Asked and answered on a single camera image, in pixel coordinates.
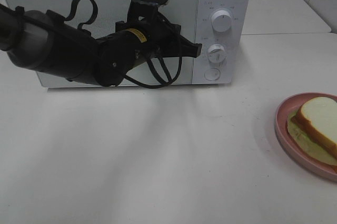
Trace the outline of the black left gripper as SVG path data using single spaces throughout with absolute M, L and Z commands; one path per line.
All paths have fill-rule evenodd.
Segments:
M 115 23 L 116 63 L 200 56 L 202 44 L 180 35 L 181 26 L 170 23 L 158 9 L 157 3 L 131 0 L 126 21 Z

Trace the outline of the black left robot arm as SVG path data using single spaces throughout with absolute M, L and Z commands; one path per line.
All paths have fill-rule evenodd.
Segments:
M 181 27 L 158 11 L 156 4 L 131 1 L 126 21 L 115 24 L 116 31 L 94 38 L 82 26 L 67 24 L 80 0 L 73 0 L 64 17 L 56 12 L 14 10 L 1 6 L 1 50 L 20 68 L 58 76 L 69 82 L 103 87 L 118 86 L 128 80 L 129 71 L 146 64 L 156 79 L 154 88 L 176 81 L 165 64 L 166 58 L 196 58 L 202 45 L 181 35 Z

